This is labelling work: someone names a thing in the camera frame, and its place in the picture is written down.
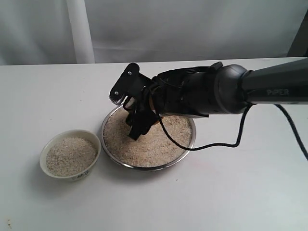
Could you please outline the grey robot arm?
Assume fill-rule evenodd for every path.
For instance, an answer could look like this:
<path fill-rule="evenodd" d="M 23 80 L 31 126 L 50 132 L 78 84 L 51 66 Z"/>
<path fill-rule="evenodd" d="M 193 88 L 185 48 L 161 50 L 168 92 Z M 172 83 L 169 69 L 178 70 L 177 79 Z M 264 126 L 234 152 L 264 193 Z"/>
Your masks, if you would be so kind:
<path fill-rule="evenodd" d="M 162 72 L 129 108 L 129 137 L 145 135 L 159 116 L 190 118 L 241 114 L 251 104 L 306 104 L 308 61 L 259 70 L 238 64 L 180 68 Z"/>

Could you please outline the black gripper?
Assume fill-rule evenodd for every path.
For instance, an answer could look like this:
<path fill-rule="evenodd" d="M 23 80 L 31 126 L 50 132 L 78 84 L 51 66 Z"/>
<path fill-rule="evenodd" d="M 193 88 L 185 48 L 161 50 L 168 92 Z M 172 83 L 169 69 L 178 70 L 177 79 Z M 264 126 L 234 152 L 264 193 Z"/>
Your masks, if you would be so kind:
<path fill-rule="evenodd" d="M 169 70 L 152 78 L 149 87 L 156 111 L 161 116 L 209 117 L 219 114 L 215 96 L 217 68 L 181 68 Z M 149 101 L 134 102 L 126 107 L 128 136 L 137 140 L 159 121 Z"/>

